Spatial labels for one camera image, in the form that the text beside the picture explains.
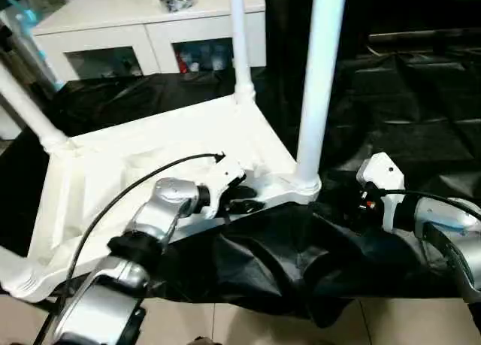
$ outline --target white cabinet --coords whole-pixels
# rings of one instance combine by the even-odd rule
[[[265,65],[264,13],[246,15],[247,49],[252,67]],[[230,16],[179,20],[147,25],[154,53],[163,73],[179,72],[174,45],[193,41],[231,38]]]
[[[264,66],[265,0],[244,1],[250,64]],[[176,73],[179,44],[205,47],[199,41],[211,41],[218,47],[212,40],[231,38],[230,4],[195,0],[189,9],[168,13],[159,0],[73,0],[39,23],[33,34],[61,82]]]
[[[120,50],[125,53],[126,60],[139,67],[142,74],[159,72],[145,26],[142,25],[39,35],[36,41],[54,75],[62,82],[92,77],[82,76],[82,73],[98,73],[99,77],[116,73]]]

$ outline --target wire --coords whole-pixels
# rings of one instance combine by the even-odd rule
[[[213,153],[202,153],[200,155],[194,155],[194,156],[188,156],[184,157],[183,159],[178,159],[176,161],[173,161],[165,166],[162,166],[161,168],[157,168],[155,171],[150,172],[149,174],[146,174],[143,176],[141,179],[135,181],[132,185],[128,186],[125,188],[119,195],[117,195],[107,206],[104,207],[100,213],[95,217],[95,219],[90,223],[89,227],[87,230],[83,233],[82,238],[80,239],[80,242],[77,246],[77,249],[75,250],[74,256],[72,258],[70,267],[68,268],[68,273],[67,273],[67,278],[65,279],[64,282],[64,287],[62,290],[62,293],[60,294],[59,298],[59,307],[57,308],[57,312],[60,313],[65,306],[65,302],[67,301],[67,297],[70,292],[70,284],[72,281],[72,278],[74,277],[74,272],[75,268],[77,267],[77,261],[80,257],[80,253],[82,252],[83,246],[85,245],[87,239],[89,238],[90,234],[92,233],[93,229],[97,226],[97,224],[100,222],[102,217],[105,216],[105,214],[118,202],[120,201],[127,193],[132,191],[135,187],[140,185],[141,183],[145,182],[146,180],[149,180],[151,177],[155,176],[156,174],[159,174],[171,167],[174,167],[175,165],[179,165],[182,162],[189,161],[191,159],[201,159],[204,157],[214,157],[216,161],[219,161],[220,159],[223,158],[224,155],[218,155],[218,154],[213,154]]]
[[[48,316],[45,319],[44,323],[42,324],[40,331],[37,333],[37,337],[35,338],[33,345],[42,345],[42,343],[45,340],[45,337],[47,336],[48,329],[52,325],[52,322],[54,319],[55,319],[55,311],[49,311]]]
[[[371,46],[366,46],[366,49],[371,52],[372,54],[374,54],[376,57],[382,57],[383,55],[379,52],[377,52],[376,50],[373,50]]]
[[[433,200],[438,200],[438,201],[444,202],[445,204],[450,204],[453,207],[457,207],[459,210],[463,210],[464,212],[470,214],[475,219],[481,221],[481,214],[476,212],[472,208],[468,207],[467,205],[443,196],[433,195],[432,193],[429,193],[429,192],[413,191],[411,189],[380,189],[379,192],[381,197],[385,195],[416,195],[420,197],[432,198]]]

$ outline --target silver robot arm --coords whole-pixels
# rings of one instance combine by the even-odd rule
[[[140,334],[150,275],[159,263],[180,218],[202,213],[213,218],[219,199],[244,179],[236,161],[221,160],[202,183],[163,178],[127,225],[110,240],[101,260],[59,316],[56,344],[130,345]]]
[[[358,182],[365,191],[372,189],[404,190],[404,175],[385,153],[377,153],[364,161],[357,173]],[[390,194],[381,197],[383,205],[383,229],[393,232],[396,228],[414,230],[414,235],[433,245],[445,258],[461,296],[467,303],[481,301],[481,221],[455,207],[433,198]],[[475,213],[481,209],[472,202],[450,198]],[[376,207],[375,201],[365,201],[362,210]]]

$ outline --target tiled floor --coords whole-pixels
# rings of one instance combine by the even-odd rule
[[[144,302],[148,310],[139,345],[186,345],[197,336],[225,345],[477,345],[481,336],[456,299],[353,301],[330,328],[307,320],[269,316],[228,304]],[[45,313],[0,296],[0,345],[31,344]]]

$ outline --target black cloth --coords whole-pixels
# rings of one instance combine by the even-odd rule
[[[298,129],[281,119],[277,77],[259,68],[253,78],[259,107],[294,153]],[[285,204],[177,242],[159,264],[152,295],[226,301],[312,317],[319,326],[333,323],[353,296],[457,296],[442,262],[420,265],[379,224],[361,233],[344,226],[357,193],[355,172],[379,151],[398,164],[408,188],[479,201],[479,78],[474,58],[341,62],[318,202]],[[217,98],[233,85],[231,71],[72,82],[46,113],[73,136]],[[47,162],[29,130],[0,156],[0,244],[20,255],[28,251]]]

